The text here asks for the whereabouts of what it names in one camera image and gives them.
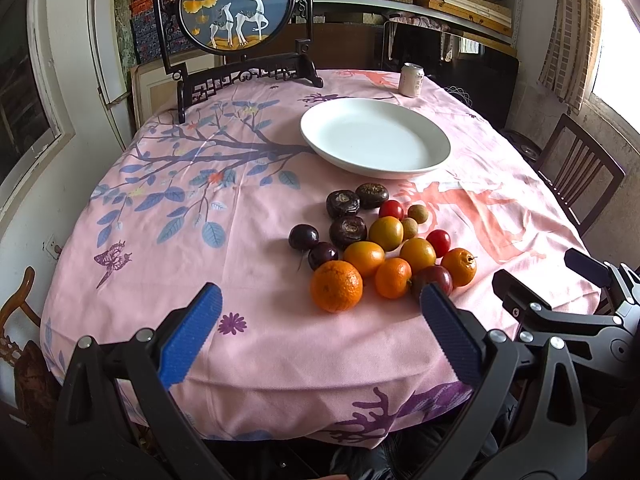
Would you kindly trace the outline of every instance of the fruit pile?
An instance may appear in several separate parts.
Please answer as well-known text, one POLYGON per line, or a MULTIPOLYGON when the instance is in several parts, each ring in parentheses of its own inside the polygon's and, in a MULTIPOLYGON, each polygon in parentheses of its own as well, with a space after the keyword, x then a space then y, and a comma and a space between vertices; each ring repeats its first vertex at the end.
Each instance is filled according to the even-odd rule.
POLYGON ((334 191, 326 198, 326 210, 333 219, 331 243, 321 242, 318 230, 308 224, 296 225, 289 234, 292 248, 308 251, 314 271, 311 297, 324 310, 341 312, 354 307, 362 297, 363 278, 373 278, 377 293, 384 298, 396 300, 411 290, 419 300, 428 283, 437 283, 449 295, 476 275, 475 257, 465 249, 451 249, 446 231, 436 229, 426 238, 417 236, 418 225, 428 218, 425 206, 414 204, 405 214, 402 204, 389 200, 381 184, 362 184, 355 192, 334 191), (361 209, 376 208, 378 219, 367 229, 357 215, 361 209), (386 257, 398 247, 399 257, 386 257))

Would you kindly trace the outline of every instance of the dark cherry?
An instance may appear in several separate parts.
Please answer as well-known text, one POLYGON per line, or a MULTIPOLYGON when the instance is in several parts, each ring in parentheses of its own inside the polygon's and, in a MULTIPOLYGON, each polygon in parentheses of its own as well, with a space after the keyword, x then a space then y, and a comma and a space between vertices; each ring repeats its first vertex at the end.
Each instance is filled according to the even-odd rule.
POLYGON ((311 270, 316 270, 322 264, 330 262, 331 260, 339 259, 338 249, 332 246, 329 242, 320 242, 309 251, 308 260, 311 270))
POLYGON ((356 216, 360 209, 360 199, 349 189, 329 193, 326 198, 326 211, 334 220, 341 216, 356 216))
POLYGON ((341 251, 355 242, 367 239, 367 225, 359 216, 343 216, 329 227, 329 238, 341 251))
POLYGON ((389 200, 389 192, 382 184, 367 182, 358 186, 356 194, 360 198, 360 207, 363 209, 376 209, 389 200))
POLYGON ((308 224, 298 224, 289 233, 289 245, 298 251, 313 249, 320 241, 318 229, 308 224))

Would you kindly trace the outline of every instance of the white can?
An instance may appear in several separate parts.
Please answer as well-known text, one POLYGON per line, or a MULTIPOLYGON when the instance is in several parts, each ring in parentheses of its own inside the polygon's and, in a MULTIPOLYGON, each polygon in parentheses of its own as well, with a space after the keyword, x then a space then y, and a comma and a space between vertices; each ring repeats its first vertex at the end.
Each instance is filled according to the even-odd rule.
POLYGON ((413 63, 405 63, 400 72, 400 84, 398 91, 407 97, 418 97, 422 91, 422 78, 424 70, 413 63))

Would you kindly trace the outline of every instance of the orange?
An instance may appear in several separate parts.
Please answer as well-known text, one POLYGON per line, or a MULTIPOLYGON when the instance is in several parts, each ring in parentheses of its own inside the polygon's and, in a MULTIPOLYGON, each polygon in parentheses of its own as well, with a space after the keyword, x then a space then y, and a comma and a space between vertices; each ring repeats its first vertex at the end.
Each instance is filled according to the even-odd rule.
POLYGON ((402 249, 400 249, 400 257, 409 262, 411 271, 414 274, 425 267, 431 267, 436 264, 436 251, 424 238, 407 240, 402 249))
POLYGON ((356 242, 346 248, 342 259, 354 266, 363 278, 368 278, 385 261, 385 250, 373 242, 356 242))
POLYGON ((349 262, 322 264, 311 277, 311 298, 328 312, 349 310, 362 297, 362 277, 349 262))
POLYGON ((393 216, 378 218, 369 228, 369 240, 377 243, 387 253, 400 246, 403 236, 402 222, 393 216))
POLYGON ((475 256, 460 247, 445 254, 440 264, 451 274, 453 286, 465 286, 471 283, 478 267, 475 256))
POLYGON ((402 298, 409 290, 411 266, 402 258, 389 258, 376 271, 376 291, 389 300, 402 298))

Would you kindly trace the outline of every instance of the electrical outlet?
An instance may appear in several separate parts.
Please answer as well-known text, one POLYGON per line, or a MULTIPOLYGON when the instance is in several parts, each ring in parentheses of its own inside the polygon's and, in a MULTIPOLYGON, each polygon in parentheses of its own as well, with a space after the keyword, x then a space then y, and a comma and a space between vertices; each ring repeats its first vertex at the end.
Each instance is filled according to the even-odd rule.
POLYGON ((42 250, 47 251, 47 253, 49 253, 49 255, 56 261, 59 259, 60 253, 62 252, 62 248, 56 242, 55 235, 51 235, 49 237, 49 241, 42 244, 42 250))

